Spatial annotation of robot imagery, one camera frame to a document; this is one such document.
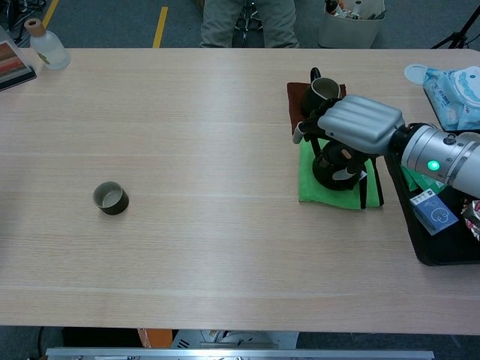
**yellow tape line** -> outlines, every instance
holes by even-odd
[[[162,42],[162,36],[164,35],[165,20],[167,20],[168,7],[162,6],[160,10],[160,17],[158,18],[157,31],[155,32],[155,39],[153,39],[153,48],[158,49]]]
[[[57,5],[59,4],[59,0],[52,0],[50,3],[50,6],[48,7],[48,10],[46,11],[45,17],[43,18],[42,25],[46,29],[48,26],[48,23],[52,19],[53,12],[57,8]]]

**plastic bag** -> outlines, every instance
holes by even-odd
[[[480,129],[480,67],[428,68],[423,87],[444,130]]]

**blue box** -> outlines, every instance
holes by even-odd
[[[413,205],[415,216],[430,235],[435,235],[458,221],[457,217],[431,189],[413,197],[410,202]]]

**green light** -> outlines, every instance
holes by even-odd
[[[428,161],[427,168],[430,171],[437,171],[440,168],[440,163],[436,160]]]

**white bottle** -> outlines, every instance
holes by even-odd
[[[70,54],[63,47],[57,35],[46,30],[39,19],[25,21],[25,29],[31,35],[31,47],[40,56],[47,68],[58,70],[70,64]]]

